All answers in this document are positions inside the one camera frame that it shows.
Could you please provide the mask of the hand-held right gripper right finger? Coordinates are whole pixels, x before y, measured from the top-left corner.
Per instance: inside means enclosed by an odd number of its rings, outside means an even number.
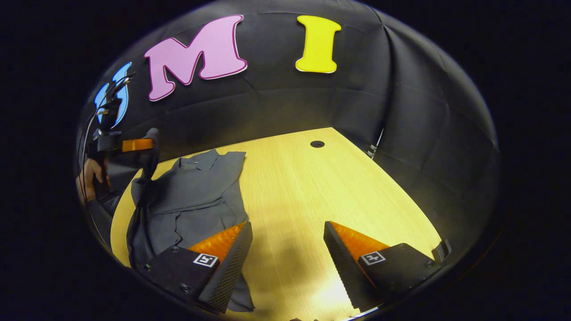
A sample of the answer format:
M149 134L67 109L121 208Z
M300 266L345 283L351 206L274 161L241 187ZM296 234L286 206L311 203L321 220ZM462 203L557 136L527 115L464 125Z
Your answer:
M352 228L326 221L324 242L353 308L361 312L405 299L441 270L407 243L388 246Z

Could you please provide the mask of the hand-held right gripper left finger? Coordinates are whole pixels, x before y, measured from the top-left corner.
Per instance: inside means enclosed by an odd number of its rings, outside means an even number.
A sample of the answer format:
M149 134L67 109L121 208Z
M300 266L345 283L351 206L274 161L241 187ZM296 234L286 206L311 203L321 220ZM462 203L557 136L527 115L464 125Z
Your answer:
M252 239L243 222L190 248L172 246L143 264L143 276L184 305L226 313Z

